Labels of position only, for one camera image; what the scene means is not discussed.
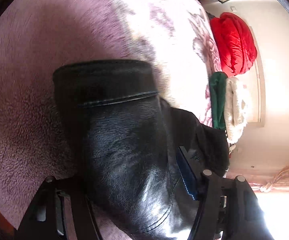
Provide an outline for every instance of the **bed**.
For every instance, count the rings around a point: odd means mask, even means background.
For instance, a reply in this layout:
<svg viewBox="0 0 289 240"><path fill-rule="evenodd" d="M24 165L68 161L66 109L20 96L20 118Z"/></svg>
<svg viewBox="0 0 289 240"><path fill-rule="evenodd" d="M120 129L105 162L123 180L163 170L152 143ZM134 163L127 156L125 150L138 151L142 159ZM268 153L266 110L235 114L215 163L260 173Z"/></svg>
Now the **bed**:
<svg viewBox="0 0 289 240"><path fill-rule="evenodd" d="M0 212L15 227L45 177L76 171L53 101L58 67L150 62L160 95L212 126L208 76L220 71L197 0L14 0L0 17ZM104 239L127 237L99 211Z"/></svg>

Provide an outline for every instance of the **black leather garment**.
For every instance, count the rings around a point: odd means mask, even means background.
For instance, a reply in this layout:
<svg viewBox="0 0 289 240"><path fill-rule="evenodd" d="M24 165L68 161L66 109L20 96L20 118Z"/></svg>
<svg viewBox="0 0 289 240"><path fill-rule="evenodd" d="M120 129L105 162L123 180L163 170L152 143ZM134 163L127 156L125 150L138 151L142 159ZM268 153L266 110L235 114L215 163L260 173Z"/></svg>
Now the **black leather garment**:
<svg viewBox="0 0 289 240"><path fill-rule="evenodd" d="M229 164L224 132L170 107L145 62L68 65L53 81L89 198L133 239L187 239L199 202L187 194L176 149L190 149L222 176Z"/></svg>

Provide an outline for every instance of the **white folded blanket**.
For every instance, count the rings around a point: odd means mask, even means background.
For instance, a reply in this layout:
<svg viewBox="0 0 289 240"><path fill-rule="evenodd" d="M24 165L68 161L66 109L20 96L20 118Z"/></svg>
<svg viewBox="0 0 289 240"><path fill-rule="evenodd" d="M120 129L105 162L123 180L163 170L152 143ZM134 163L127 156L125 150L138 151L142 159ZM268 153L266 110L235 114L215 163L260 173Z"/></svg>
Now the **white folded blanket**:
<svg viewBox="0 0 289 240"><path fill-rule="evenodd" d="M236 143L247 124L248 92L236 77L227 79L224 104L224 120L228 142Z"/></svg>

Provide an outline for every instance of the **red bedding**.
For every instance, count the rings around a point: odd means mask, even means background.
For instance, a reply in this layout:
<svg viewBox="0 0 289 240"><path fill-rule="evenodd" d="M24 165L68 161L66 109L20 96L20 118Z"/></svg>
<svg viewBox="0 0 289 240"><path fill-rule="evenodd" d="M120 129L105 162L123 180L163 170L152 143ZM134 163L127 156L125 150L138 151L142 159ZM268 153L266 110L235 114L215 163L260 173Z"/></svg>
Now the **red bedding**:
<svg viewBox="0 0 289 240"><path fill-rule="evenodd" d="M248 71L257 58L251 31L247 24L233 13L224 12L210 20L217 43L221 68L228 77Z"/></svg>

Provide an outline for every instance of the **green folded cloth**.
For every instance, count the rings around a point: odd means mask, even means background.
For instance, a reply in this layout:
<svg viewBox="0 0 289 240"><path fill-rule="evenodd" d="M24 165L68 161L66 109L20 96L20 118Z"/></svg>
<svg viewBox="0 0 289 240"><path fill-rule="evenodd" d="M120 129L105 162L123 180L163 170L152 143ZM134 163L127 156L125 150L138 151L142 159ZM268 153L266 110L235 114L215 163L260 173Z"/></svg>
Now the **green folded cloth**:
<svg viewBox="0 0 289 240"><path fill-rule="evenodd" d="M213 128L224 131L224 102L226 80L228 76L224 72L214 72L209 79L209 89L211 97L211 112Z"/></svg>

